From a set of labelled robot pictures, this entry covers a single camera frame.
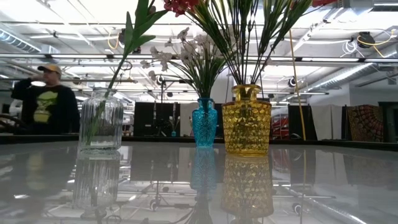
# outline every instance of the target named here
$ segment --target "red object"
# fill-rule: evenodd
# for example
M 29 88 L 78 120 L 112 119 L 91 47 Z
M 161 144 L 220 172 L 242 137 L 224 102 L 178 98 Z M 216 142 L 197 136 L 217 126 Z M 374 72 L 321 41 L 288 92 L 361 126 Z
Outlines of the red object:
M 312 7 L 323 6 L 333 2 L 337 2 L 337 0 L 313 0 Z
M 164 0 L 164 8 L 175 12 L 175 17 L 184 15 L 185 11 L 192 10 L 199 4 L 199 0 Z

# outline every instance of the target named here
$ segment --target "reflective tabletop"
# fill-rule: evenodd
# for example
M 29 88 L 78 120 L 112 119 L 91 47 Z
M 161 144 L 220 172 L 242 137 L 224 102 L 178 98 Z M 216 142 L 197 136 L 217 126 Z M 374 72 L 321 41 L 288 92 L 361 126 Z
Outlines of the reflective tabletop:
M 398 154 L 270 145 L 77 142 L 3 145 L 0 223 L 398 223 Z

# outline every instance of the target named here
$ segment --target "blue glass vase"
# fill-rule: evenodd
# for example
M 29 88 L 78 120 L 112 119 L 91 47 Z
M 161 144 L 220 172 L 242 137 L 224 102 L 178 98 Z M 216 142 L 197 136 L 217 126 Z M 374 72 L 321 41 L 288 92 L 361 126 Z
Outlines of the blue glass vase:
M 217 110 L 213 109 L 213 99 L 199 98 L 199 108 L 192 112 L 193 135 L 197 147 L 211 147 L 217 127 Z

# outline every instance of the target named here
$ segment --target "baseball cap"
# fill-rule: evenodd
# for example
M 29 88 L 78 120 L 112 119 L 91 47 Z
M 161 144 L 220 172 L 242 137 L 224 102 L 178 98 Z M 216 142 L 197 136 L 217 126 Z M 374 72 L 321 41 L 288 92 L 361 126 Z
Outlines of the baseball cap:
M 62 74 L 61 68 L 54 64 L 47 64 L 37 67 L 39 71 L 50 70 L 53 72 L 57 72 L 58 74 Z

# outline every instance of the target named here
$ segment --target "red flower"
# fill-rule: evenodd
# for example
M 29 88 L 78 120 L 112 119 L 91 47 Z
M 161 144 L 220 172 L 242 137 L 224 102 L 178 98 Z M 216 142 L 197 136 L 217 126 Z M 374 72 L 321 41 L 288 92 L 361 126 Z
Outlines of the red flower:
M 199 4 L 199 0 L 164 0 L 164 8 L 175 12 L 175 16 L 184 15 L 187 10 Z

